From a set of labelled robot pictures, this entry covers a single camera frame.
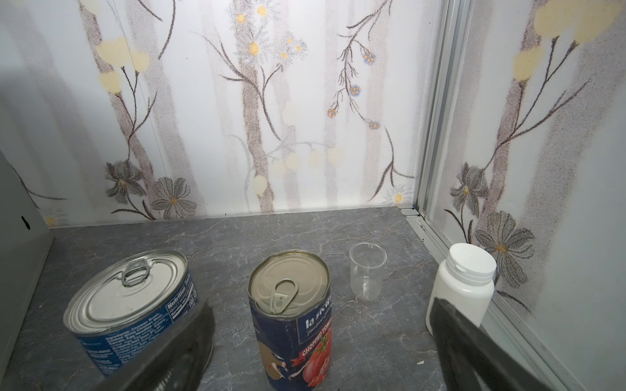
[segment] nutrition facts label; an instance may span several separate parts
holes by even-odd
[[[110,375],[142,351],[197,302],[198,293],[191,276],[187,274],[176,293],[144,319],[115,333],[98,337],[77,337],[100,371],[104,375]]]

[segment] clear glass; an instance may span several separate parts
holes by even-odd
[[[374,300],[382,291],[387,252],[373,243],[358,243],[350,249],[350,287],[356,297]]]

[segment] tin can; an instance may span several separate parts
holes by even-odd
[[[197,302],[185,256],[152,250],[90,279],[69,302],[63,322],[109,376]]]
[[[331,362],[331,281],[313,253],[288,250],[250,276],[248,297],[268,381],[278,391],[310,390]]]

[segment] white bottle cap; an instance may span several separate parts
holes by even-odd
[[[446,266],[452,276],[469,285],[485,285],[496,272],[496,261],[491,254],[467,243],[450,247]]]

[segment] gray flower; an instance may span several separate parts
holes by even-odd
[[[498,264],[498,275],[513,288],[528,282],[517,259],[533,256],[535,236],[527,228],[515,228],[515,220],[504,211],[491,212],[487,217],[487,231],[476,230],[476,239],[493,255]]]
[[[121,204],[128,203],[129,193],[146,195],[146,191],[137,183],[143,178],[143,173],[128,160],[117,161],[114,165],[107,163],[105,178],[115,182],[115,185],[106,191],[106,195],[114,196],[115,200]]]
[[[196,203],[184,200],[191,193],[184,178],[174,183],[170,178],[161,178],[154,185],[159,200],[152,202],[152,208],[163,211],[163,218],[181,218],[195,215]]]
[[[467,163],[463,165],[461,173],[457,176],[461,182],[458,188],[450,189],[450,195],[454,197],[453,205],[456,211],[467,204],[469,211],[478,217],[478,197],[487,197],[487,179],[485,171],[477,166],[470,167]]]

